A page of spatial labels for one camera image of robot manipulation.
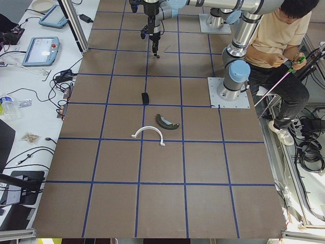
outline small packet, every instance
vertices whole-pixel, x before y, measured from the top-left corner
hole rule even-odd
[[[30,142],[30,143],[34,143],[34,142],[36,142],[37,140],[38,140],[38,138],[39,138],[40,136],[38,136],[38,135],[34,135],[34,134],[32,134],[32,133],[29,133],[29,132],[27,132],[22,138],[21,138],[21,140],[23,140],[23,141],[28,141],[28,142]]]
[[[19,100],[18,101],[18,107],[19,108],[25,108],[31,106],[32,99],[25,99],[25,100]]]

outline white arch-shaped object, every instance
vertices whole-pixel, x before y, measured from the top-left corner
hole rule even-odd
[[[140,128],[140,129],[138,129],[137,132],[136,132],[134,135],[131,135],[131,137],[132,137],[132,138],[136,138],[137,135],[138,135],[140,132],[145,131],[145,130],[154,130],[154,131],[156,131],[156,132],[160,135],[160,145],[161,145],[161,146],[165,146],[162,133],[160,132],[159,129],[157,129],[157,128],[154,127],[154,126],[144,126],[144,127]]]

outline sneaker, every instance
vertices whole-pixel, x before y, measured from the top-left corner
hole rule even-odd
[[[295,143],[293,137],[290,135],[288,130],[284,130],[284,129],[279,130],[274,127],[274,120],[271,120],[268,126],[271,131],[273,131],[275,134],[278,135],[278,138],[282,144],[286,146],[292,146]]]

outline white plate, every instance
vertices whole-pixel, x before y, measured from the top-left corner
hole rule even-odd
[[[35,11],[46,13],[49,11],[50,8],[52,8],[54,3],[49,0],[36,0],[31,4],[31,8]]]

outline hair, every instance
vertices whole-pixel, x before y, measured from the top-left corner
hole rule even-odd
[[[302,18],[318,4],[319,0],[284,0],[280,9],[289,18]]]

